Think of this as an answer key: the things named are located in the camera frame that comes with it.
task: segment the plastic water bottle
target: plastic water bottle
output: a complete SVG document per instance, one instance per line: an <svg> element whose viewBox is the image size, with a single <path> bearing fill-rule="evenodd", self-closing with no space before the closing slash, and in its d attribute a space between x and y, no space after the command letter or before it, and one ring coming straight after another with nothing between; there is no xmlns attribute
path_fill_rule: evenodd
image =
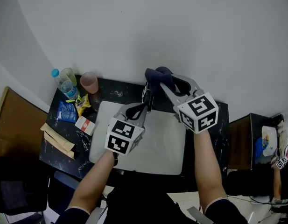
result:
<svg viewBox="0 0 288 224"><path fill-rule="evenodd" d="M51 72L52 77L55 79L56 84L61 92L63 92L69 99L77 99L79 92L73 85L71 80L58 69L53 69Z"/></svg>

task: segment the blue snack bag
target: blue snack bag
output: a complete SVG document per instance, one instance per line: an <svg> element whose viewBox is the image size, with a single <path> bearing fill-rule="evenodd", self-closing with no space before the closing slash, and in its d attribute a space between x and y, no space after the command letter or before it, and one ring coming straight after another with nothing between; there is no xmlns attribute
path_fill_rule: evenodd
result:
<svg viewBox="0 0 288 224"><path fill-rule="evenodd" d="M58 113L56 115L57 120L76 123L77 111L73 104L68 104L60 100Z"/></svg>

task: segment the black sleeve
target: black sleeve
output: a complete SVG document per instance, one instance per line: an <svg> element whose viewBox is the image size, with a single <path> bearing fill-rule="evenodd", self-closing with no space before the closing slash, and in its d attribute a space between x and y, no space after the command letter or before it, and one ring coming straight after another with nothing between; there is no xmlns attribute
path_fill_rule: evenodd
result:
<svg viewBox="0 0 288 224"><path fill-rule="evenodd" d="M228 199L220 199L212 203L206 210L207 216L215 224L247 224L237 207Z"/></svg>
<svg viewBox="0 0 288 224"><path fill-rule="evenodd" d="M79 208L69 208L59 216L56 224L85 224L89 213Z"/></svg>

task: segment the tabletop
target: tabletop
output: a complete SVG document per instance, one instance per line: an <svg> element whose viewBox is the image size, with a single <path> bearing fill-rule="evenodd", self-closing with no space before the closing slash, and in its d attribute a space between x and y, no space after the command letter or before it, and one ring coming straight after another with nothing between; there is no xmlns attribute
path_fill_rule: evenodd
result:
<svg viewBox="0 0 288 224"><path fill-rule="evenodd" d="M87 92L80 85L80 76L77 76L77 80L77 88L80 91L80 95L84 96ZM102 101L111 101L120 104L141 102L141 95L144 89L143 85L102 78L98 79L98 84L99 91L93 95L89 94L89 100L92 107L87 108L83 112L83 116L94 123L99 105ZM56 119L60 100L65 101L67 98L57 89L49 109L46 123L58 134L75 144L72 149L75 154L75 160L58 151L49 144L44 137L42 139L39 159L56 169L82 179L94 165L89 161L91 136L75 127L74 123L58 121ZM222 178L224 179L227 175L228 165L229 113L227 104L217 102L217 105L219 108L218 123L209 129L209 133L221 169ZM152 109L174 113L173 105L164 95L154 98ZM153 183L153 185L161 187L162 190L166 192L197 191L194 171L194 153L193 132L187 130L183 167L180 175L145 174L113 168L107 185L113 187L120 186L125 185L126 183L135 182L136 180L137 183L141 185L145 183L151 185Z"/></svg>

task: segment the pink plastic cup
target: pink plastic cup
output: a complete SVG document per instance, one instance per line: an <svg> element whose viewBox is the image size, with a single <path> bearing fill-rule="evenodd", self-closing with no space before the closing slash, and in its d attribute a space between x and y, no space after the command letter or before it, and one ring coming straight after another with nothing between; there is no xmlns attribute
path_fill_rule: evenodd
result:
<svg viewBox="0 0 288 224"><path fill-rule="evenodd" d="M98 91L98 80L94 72L84 73L80 78L80 83L90 94L95 94Z"/></svg>

